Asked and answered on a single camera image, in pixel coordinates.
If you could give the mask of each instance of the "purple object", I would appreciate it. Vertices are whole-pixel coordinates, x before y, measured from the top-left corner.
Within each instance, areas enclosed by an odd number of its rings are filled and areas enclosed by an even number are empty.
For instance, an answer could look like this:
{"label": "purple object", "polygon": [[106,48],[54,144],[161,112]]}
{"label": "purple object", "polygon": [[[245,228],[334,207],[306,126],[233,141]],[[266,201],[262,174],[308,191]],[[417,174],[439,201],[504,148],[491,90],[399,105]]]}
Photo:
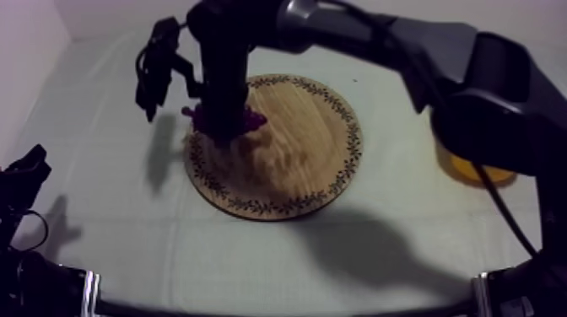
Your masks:
{"label": "purple object", "polygon": [[[193,131],[201,132],[209,137],[213,136],[212,131],[209,129],[209,124],[205,120],[205,115],[203,111],[203,106],[201,104],[197,105],[194,110],[189,107],[183,107],[181,113],[184,116],[189,116],[193,120]],[[258,130],[260,127],[267,123],[266,116],[254,112],[247,106],[244,109],[244,125],[240,131],[235,132],[235,137],[247,134],[248,132],[253,132]]]}

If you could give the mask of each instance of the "black cable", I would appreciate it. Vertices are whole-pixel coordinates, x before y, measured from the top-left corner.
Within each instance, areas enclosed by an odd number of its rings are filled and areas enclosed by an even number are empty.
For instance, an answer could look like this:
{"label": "black cable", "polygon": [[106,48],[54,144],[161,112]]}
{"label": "black cable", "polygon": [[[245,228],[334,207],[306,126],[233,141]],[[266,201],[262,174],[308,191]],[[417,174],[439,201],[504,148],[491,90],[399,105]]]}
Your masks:
{"label": "black cable", "polygon": [[[344,8],[347,11],[347,13],[350,13],[359,21],[369,25],[374,30],[379,30],[380,32],[383,32],[385,35],[387,35],[390,38],[391,42],[396,46],[396,48],[404,55],[410,67],[417,73],[419,79],[421,79],[422,83],[425,85],[425,88],[431,94],[430,97],[432,97],[435,100],[435,103],[437,105],[441,107],[446,107],[445,99],[437,89],[434,79],[425,70],[421,68],[419,62],[408,51],[408,49],[403,44],[403,42],[400,39],[398,39],[397,36],[394,35],[386,26],[377,23],[371,15],[366,13],[361,8],[354,6],[353,4],[346,3],[341,0],[319,0],[319,2],[329,3]],[[518,223],[516,222],[510,210],[506,206],[504,200],[500,196],[498,190],[496,189],[496,186],[487,175],[486,171],[484,170],[484,167],[476,163],[473,163],[472,165],[474,166],[474,169],[477,171],[478,175],[480,176],[484,186],[486,187],[486,190],[489,192],[490,196],[492,197],[492,200],[494,201],[494,204],[498,208],[500,214],[502,215],[502,217],[504,218],[504,220],[506,221],[506,223],[514,233],[515,237],[520,242],[520,244],[523,246],[524,249],[526,249],[527,253],[531,256],[531,258],[533,258],[533,260],[535,260],[539,265],[541,265],[543,269],[547,271],[548,274],[554,279],[556,284],[560,288],[562,288],[563,292],[567,294],[567,284],[555,273],[551,265],[538,254],[536,249],[530,243],[529,239],[523,233],[520,226],[518,226]]]}
{"label": "black cable", "polygon": [[496,189],[496,185],[494,185],[494,182],[490,179],[484,167],[476,163],[473,163],[472,166],[477,171],[478,176],[480,176],[484,187],[486,187],[486,190],[489,192],[490,197],[492,198],[494,204],[498,208],[498,211],[508,224],[508,227],[510,227],[512,233],[514,233],[515,237],[518,239],[518,241],[520,241],[521,246],[526,249],[526,252],[531,256],[531,258],[533,258],[533,260],[535,260],[545,271],[548,272],[557,286],[562,288],[562,291],[567,294],[567,284],[565,284],[563,279],[561,279],[561,277],[559,277],[559,275],[555,273],[551,265],[546,260],[544,260],[541,255],[539,255],[539,253],[536,251],[536,248],[533,247],[530,240],[526,237],[526,235],[514,219],[514,216],[510,212],[510,209],[506,206],[506,203],[502,199],[502,196]]}
{"label": "black cable", "polygon": [[33,251],[33,250],[41,247],[47,241],[47,238],[49,237],[49,225],[47,224],[46,219],[43,218],[43,216],[41,216],[38,212],[35,212],[33,210],[28,210],[26,212],[19,213],[19,215],[23,216],[23,217],[29,216],[29,215],[37,216],[41,220],[41,223],[43,224],[43,228],[44,228],[43,238],[41,239],[41,241],[38,244],[36,244],[36,245],[34,245],[34,246],[32,246],[28,249],[18,250],[18,249],[15,249],[14,247],[12,247],[12,249],[14,249],[18,252],[26,253],[26,252],[30,252],[30,251]]}
{"label": "black cable", "polygon": [[143,49],[138,53],[138,56],[136,57],[136,77],[138,77],[138,82],[142,83],[142,80],[140,80],[143,76],[143,65],[142,65],[142,60],[145,58],[146,56],[146,51],[148,50],[148,45],[144,46]]}

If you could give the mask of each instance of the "white table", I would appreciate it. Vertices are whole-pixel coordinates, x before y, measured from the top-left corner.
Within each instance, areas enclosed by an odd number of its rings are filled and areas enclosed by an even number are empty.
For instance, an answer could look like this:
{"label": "white table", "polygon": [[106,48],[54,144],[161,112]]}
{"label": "white table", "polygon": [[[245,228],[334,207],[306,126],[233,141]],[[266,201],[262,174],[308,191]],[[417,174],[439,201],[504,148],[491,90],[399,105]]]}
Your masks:
{"label": "white table", "polygon": [[[479,272],[527,258],[488,194],[441,170],[428,114],[413,112],[398,75],[319,48],[301,56],[258,49],[249,73],[313,78],[353,106],[364,154],[352,185],[299,222],[217,211],[176,156],[189,128],[180,109],[195,104],[182,78],[153,125],[134,103],[134,59],[148,36],[72,44],[13,151],[15,159],[36,143],[47,149],[53,172],[35,204],[51,222],[44,251],[100,273],[105,298],[189,312],[379,313],[454,303]],[[187,33],[181,43],[197,65],[196,43]],[[553,79],[564,76],[567,63],[550,56],[567,55],[538,54]],[[533,179],[519,176],[501,193],[540,245]],[[17,244],[37,231],[26,220]]]}

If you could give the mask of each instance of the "decorative floral border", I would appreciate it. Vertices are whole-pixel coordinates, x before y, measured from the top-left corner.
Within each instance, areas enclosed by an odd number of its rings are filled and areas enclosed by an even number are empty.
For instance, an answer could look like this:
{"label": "decorative floral border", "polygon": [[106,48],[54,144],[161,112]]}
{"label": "decorative floral border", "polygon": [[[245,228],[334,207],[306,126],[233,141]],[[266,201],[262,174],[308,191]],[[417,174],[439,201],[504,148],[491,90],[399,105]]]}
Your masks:
{"label": "decorative floral border", "polygon": [[212,173],[205,169],[205,159],[203,157],[203,147],[201,146],[203,135],[195,132],[189,138],[189,159],[192,162],[192,172],[195,179],[200,180],[217,198],[228,202],[228,208],[236,211],[251,212],[261,216],[265,213],[272,212],[285,215],[299,215],[301,212],[311,206],[320,206],[327,201],[329,196],[336,196],[344,190],[346,184],[353,178],[360,158],[362,156],[362,140],[359,135],[359,124],[354,118],[351,110],[344,106],[343,102],[335,97],[327,88],[321,87],[319,84],[310,81],[307,78],[296,77],[291,75],[267,75],[253,78],[248,83],[250,87],[258,89],[262,86],[273,86],[277,83],[292,83],[294,86],[304,89],[309,94],[318,95],[324,98],[331,108],[341,116],[341,119],[347,125],[347,144],[348,158],[344,160],[344,165],[337,172],[335,180],[328,186],[327,191],[313,192],[306,196],[289,198],[286,202],[277,204],[273,201],[269,203],[258,200],[242,200],[239,197],[230,198],[229,191]]}

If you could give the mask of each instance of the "wooden round board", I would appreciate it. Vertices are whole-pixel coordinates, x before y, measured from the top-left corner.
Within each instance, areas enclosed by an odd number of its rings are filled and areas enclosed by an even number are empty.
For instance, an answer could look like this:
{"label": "wooden round board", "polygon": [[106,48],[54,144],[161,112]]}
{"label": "wooden round board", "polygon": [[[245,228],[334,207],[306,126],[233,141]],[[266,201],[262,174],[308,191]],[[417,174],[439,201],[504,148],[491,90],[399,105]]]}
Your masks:
{"label": "wooden round board", "polygon": [[284,220],[324,207],[347,187],[362,155],[352,108],[327,86],[299,76],[255,76],[249,86],[247,104],[267,124],[229,148],[190,132],[185,161],[193,184],[241,218]]}

